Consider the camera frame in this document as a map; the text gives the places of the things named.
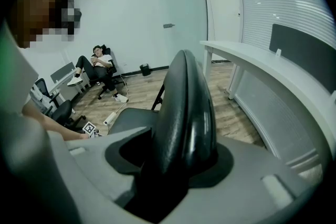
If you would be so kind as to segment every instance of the man in white shirt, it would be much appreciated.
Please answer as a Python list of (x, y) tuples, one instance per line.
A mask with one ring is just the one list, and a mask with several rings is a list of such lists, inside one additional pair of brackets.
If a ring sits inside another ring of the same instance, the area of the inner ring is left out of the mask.
[(61, 126), (43, 115), (34, 105), (29, 90), (37, 79), (37, 73), (24, 59), (17, 47), (29, 48), (37, 35), (48, 28), (68, 28), (74, 22), (64, 22), (62, 9), (69, 0), (14, 0), (8, 11), (0, 34), (0, 52), (5, 61), (0, 62), (2, 70), (12, 70), (4, 78), (4, 94), (0, 96), (0, 109), (6, 112), (22, 113), (38, 121), (46, 130), (55, 131), (64, 140), (87, 139), (87, 134), (79, 134)]
[(67, 85), (69, 87), (73, 87), (82, 83), (83, 80), (81, 79), (80, 74), (82, 72), (82, 69), (84, 68), (89, 79), (99, 78), (100, 81), (103, 82), (106, 87), (112, 92), (113, 97), (116, 101), (126, 103), (128, 101), (128, 98), (117, 92), (117, 89), (111, 77), (108, 75), (108, 68), (112, 67), (112, 64), (111, 62), (109, 62), (109, 60), (111, 60), (112, 57), (110, 55), (104, 55), (103, 50), (100, 46), (95, 46), (93, 48), (93, 53), (96, 55), (96, 57), (91, 58), (91, 63), (85, 56), (81, 56), (78, 58), (76, 64), (76, 74)]

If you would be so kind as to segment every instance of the seated man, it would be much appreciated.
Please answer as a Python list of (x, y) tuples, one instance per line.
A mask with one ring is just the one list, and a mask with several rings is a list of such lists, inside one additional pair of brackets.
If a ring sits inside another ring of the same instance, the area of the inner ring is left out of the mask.
[(79, 75), (82, 72), (82, 69), (84, 68), (89, 79), (99, 78), (101, 82), (103, 82), (106, 85), (106, 87), (112, 92), (113, 97), (115, 98), (116, 101), (126, 103), (128, 101), (128, 98), (117, 92), (117, 89), (107, 72), (108, 68), (112, 67), (112, 64), (108, 62), (109, 60), (112, 59), (112, 57), (110, 55), (104, 55), (103, 50), (101, 49), (100, 46), (95, 46), (93, 48), (93, 53), (97, 57), (91, 58), (92, 64), (84, 56), (78, 58), (76, 64), (77, 67), (76, 74), (67, 85), (69, 87), (73, 87), (82, 83), (83, 80)]

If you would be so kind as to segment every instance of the power strip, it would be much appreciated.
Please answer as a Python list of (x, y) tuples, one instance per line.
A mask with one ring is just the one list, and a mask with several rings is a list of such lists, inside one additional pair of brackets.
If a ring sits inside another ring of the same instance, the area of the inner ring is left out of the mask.
[(110, 124), (110, 122), (114, 119), (114, 117), (117, 116), (117, 114), (115, 112), (112, 112), (107, 118), (106, 120), (104, 120), (103, 124), (105, 126), (108, 126)]

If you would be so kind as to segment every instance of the forearm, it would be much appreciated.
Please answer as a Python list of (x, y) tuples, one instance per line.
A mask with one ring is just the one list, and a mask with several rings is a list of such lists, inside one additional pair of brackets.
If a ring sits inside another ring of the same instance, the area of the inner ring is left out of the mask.
[(40, 124), (48, 131), (55, 131), (57, 133), (60, 133), (65, 141), (81, 139), (79, 133), (65, 128), (64, 126), (58, 124), (56, 121), (45, 115), (43, 121), (40, 122)]
[(110, 67), (112, 67), (112, 65), (110, 64), (110, 63), (107, 63), (107, 62), (104, 62), (104, 61), (102, 61), (102, 60), (99, 60), (98, 59), (98, 62), (100, 62), (104, 67), (106, 67), (106, 68), (110, 68)]

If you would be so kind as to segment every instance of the white sneaker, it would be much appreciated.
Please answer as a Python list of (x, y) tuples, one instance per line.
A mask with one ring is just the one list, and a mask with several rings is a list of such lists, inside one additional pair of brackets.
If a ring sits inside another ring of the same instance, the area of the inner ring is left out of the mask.
[(117, 95), (117, 97), (114, 97), (116, 101), (122, 102), (122, 103), (126, 103), (128, 101), (128, 98), (119, 94)]
[(78, 85), (78, 84), (80, 84), (80, 83), (82, 83), (83, 82), (83, 80), (80, 78), (80, 77), (73, 77), (70, 81), (69, 81), (69, 83), (67, 84), (67, 86), (69, 86), (69, 87), (73, 87), (73, 86), (76, 86), (76, 85)]

